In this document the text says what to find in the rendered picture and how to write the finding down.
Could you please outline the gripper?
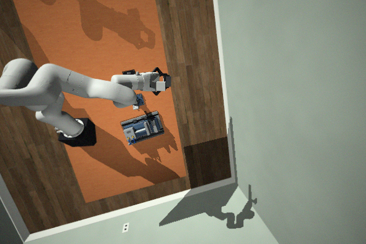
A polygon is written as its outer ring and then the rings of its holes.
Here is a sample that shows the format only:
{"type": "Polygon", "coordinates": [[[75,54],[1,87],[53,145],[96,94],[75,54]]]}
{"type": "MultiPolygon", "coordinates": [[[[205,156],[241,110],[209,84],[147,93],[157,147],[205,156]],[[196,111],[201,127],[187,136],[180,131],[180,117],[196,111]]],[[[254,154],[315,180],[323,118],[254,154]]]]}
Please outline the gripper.
{"type": "Polygon", "coordinates": [[[144,86],[140,91],[152,91],[156,96],[161,92],[157,91],[154,88],[150,87],[150,81],[156,82],[160,81],[161,76],[169,76],[167,73],[162,73],[161,70],[156,67],[152,72],[144,72],[140,73],[144,80],[144,86]],[[156,73],[158,71],[158,73],[156,73]]]}

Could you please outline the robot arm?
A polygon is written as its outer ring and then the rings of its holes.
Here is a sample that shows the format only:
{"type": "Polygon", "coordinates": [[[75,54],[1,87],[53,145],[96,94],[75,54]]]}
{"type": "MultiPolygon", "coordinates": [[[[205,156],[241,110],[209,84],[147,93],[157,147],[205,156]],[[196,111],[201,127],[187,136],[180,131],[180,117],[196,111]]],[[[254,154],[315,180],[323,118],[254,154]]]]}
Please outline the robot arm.
{"type": "Polygon", "coordinates": [[[114,106],[124,108],[136,102],[133,90],[141,90],[143,86],[144,80],[138,71],[134,75],[113,75],[111,81],[105,81],[51,63],[38,69],[28,59],[15,59],[3,69],[0,104],[25,106],[36,112],[37,120],[71,138],[82,133],[84,123],[62,111],[63,92],[88,99],[112,100],[114,106]]]}

